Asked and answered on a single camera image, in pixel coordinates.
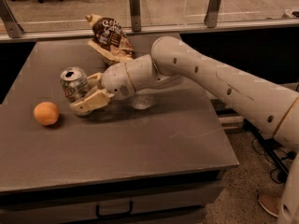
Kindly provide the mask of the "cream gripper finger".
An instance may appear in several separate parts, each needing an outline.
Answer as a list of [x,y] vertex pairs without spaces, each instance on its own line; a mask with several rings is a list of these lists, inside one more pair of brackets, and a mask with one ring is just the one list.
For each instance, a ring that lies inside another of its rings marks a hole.
[[89,88],[92,89],[96,87],[97,89],[102,89],[101,77],[102,74],[100,72],[88,76],[87,81],[88,81]]
[[106,89],[96,90],[93,93],[71,103],[71,110],[78,116],[90,114],[96,109],[105,107],[109,104],[113,94]]

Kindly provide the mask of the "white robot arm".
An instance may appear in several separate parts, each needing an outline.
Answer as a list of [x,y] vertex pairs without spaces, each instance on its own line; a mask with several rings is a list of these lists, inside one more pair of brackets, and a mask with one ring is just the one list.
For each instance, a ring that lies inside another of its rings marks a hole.
[[70,104],[77,115],[160,89],[186,77],[229,105],[281,145],[299,149],[299,93],[208,58],[173,36],[156,39],[151,52],[87,77],[87,93]]

